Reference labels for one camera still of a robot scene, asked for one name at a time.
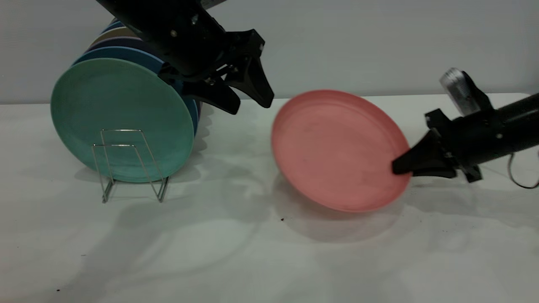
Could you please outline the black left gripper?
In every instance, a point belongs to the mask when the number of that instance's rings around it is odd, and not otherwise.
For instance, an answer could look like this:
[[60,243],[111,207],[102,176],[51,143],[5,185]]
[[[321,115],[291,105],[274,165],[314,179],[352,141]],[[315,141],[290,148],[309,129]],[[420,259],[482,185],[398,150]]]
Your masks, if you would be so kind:
[[[265,40],[256,30],[227,32],[203,11],[180,12],[170,25],[159,72],[162,79],[185,81],[184,96],[232,115],[239,110],[240,98],[229,86],[264,109],[271,107],[275,94],[260,61]],[[225,83],[206,82],[224,74]]]

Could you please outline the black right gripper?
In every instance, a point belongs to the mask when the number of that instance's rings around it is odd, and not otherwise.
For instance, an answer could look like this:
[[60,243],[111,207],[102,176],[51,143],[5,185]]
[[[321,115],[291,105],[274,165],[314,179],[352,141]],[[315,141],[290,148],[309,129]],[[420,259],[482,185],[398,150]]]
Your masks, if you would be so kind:
[[456,170],[469,183],[482,180],[479,164],[501,156],[502,123],[494,109],[449,119],[441,109],[425,114],[429,131],[413,148],[393,160],[395,175],[455,178]]

